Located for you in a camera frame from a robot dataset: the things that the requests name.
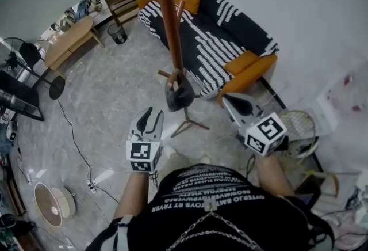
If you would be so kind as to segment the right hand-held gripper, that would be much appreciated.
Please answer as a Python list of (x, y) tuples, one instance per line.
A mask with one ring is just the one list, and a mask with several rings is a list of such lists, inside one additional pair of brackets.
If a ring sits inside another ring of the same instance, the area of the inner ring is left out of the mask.
[(243, 93), (228, 93), (222, 97), (222, 103), (231, 121), (239, 127), (237, 131), (247, 148), (267, 156), (281, 145), (288, 129), (275, 112), (256, 124), (246, 126), (241, 125), (241, 115), (261, 116), (264, 112), (255, 98)]

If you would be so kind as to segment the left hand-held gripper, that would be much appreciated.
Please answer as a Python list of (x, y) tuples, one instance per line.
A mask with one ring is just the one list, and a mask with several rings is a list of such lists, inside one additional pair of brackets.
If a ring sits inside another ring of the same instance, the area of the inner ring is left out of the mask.
[(162, 155), (164, 112), (160, 111), (151, 130), (145, 131), (153, 108), (148, 107), (132, 120), (126, 141), (126, 160), (133, 172), (153, 173)]

